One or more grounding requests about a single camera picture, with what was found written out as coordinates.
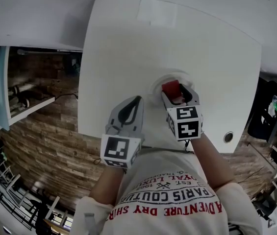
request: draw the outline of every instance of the round hole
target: round hole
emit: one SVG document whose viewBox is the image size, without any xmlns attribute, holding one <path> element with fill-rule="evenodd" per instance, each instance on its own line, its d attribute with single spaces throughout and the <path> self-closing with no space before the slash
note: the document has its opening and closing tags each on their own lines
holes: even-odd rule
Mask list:
<svg viewBox="0 0 277 235">
<path fill-rule="evenodd" d="M 5 233 L 7 233 L 7 234 L 12 234 L 12 233 L 9 231 L 9 229 L 7 229 L 5 226 L 3 226 L 3 230 L 4 230 Z"/>
<path fill-rule="evenodd" d="M 225 142 L 225 143 L 231 142 L 232 139 L 233 139 L 233 136 L 234 136 L 234 133 L 231 132 L 231 131 L 228 132 L 228 133 L 226 133 L 226 134 L 225 134 L 225 137 L 223 138 L 223 142 Z"/>
</svg>

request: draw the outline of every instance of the white table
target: white table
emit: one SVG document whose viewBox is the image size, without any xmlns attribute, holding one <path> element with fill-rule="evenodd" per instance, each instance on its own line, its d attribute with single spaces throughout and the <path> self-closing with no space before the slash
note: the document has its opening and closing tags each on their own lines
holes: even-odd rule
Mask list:
<svg viewBox="0 0 277 235">
<path fill-rule="evenodd" d="M 199 94 L 203 130 L 220 152 L 234 152 L 256 91 L 261 45 L 237 28 L 176 5 L 175 24 L 137 19 L 141 0 L 96 0 L 84 43 L 78 98 L 78 132 L 101 137 L 111 110 L 141 95 L 144 145 L 181 149 L 163 105 L 148 100 L 150 85 L 175 71 L 190 75 Z M 234 138 L 224 143 L 224 135 Z"/>
</svg>

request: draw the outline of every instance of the floor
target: floor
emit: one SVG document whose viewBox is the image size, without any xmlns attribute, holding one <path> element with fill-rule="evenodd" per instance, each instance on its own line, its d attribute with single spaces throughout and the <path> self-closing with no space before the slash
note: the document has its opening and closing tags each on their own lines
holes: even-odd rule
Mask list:
<svg viewBox="0 0 277 235">
<path fill-rule="evenodd" d="M 8 83 L 31 82 L 53 95 L 78 91 L 78 75 L 65 73 L 64 55 L 19 56 L 15 50 L 9 59 Z M 74 211 L 79 198 L 87 195 L 104 166 L 94 165 L 100 155 L 100 139 L 77 133 L 77 100 L 73 95 L 56 102 L 13 124 L 10 131 L 0 131 L 4 151 L 12 170 L 21 174 L 28 189 L 45 188 L 59 204 Z M 236 180 L 252 197 L 271 186 L 271 173 L 247 147 L 254 144 L 263 154 L 270 149 L 244 131 L 233 154 L 224 154 Z"/>
</svg>

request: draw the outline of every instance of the black cable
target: black cable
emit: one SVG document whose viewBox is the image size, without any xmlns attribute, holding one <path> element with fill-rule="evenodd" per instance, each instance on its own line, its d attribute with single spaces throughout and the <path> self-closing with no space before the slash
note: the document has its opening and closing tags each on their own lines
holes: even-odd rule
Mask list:
<svg viewBox="0 0 277 235">
<path fill-rule="evenodd" d="M 99 165 L 100 162 L 101 162 L 101 158 L 95 159 L 95 160 L 93 161 L 94 165 Z"/>
<path fill-rule="evenodd" d="M 184 150 L 186 151 L 186 149 L 187 149 L 187 147 L 188 147 L 188 144 L 189 144 L 190 139 L 189 139 L 189 140 L 184 140 L 184 141 L 185 141 L 185 148 L 184 148 Z"/>
<path fill-rule="evenodd" d="M 62 95 L 59 95 L 59 96 L 57 96 L 57 97 L 55 98 L 55 101 L 56 101 L 59 97 L 61 97 L 61 96 L 70 96 L 70 95 L 74 95 L 75 98 L 78 100 L 78 95 L 76 95 L 76 93 L 78 93 L 78 92 L 70 93 L 70 94 L 62 94 Z"/>
<path fill-rule="evenodd" d="M 42 97 L 42 98 L 36 98 L 36 97 L 33 97 L 33 96 L 30 96 L 29 98 L 32 97 L 32 98 L 34 98 L 35 100 L 42 101 L 42 100 L 44 100 L 44 99 L 50 98 L 51 96 L 55 97 L 55 95 L 48 95 L 48 96 L 44 96 L 44 97 Z"/>
<path fill-rule="evenodd" d="M 246 180 L 248 180 L 248 179 L 249 179 L 251 176 L 253 176 L 255 173 L 260 172 L 262 168 L 260 168 L 258 171 L 255 171 L 254 173 L 252 173 L 251 175 L 249 175 L 249 176 L 248 176 L 246 179 L 244 179 L 243 181 L 238 182 L 238 184 L 239 184 L 239 183 L 242 183 L 242 182 L 244 182 L 244 181 L 246 181 Z"/>
</svg>

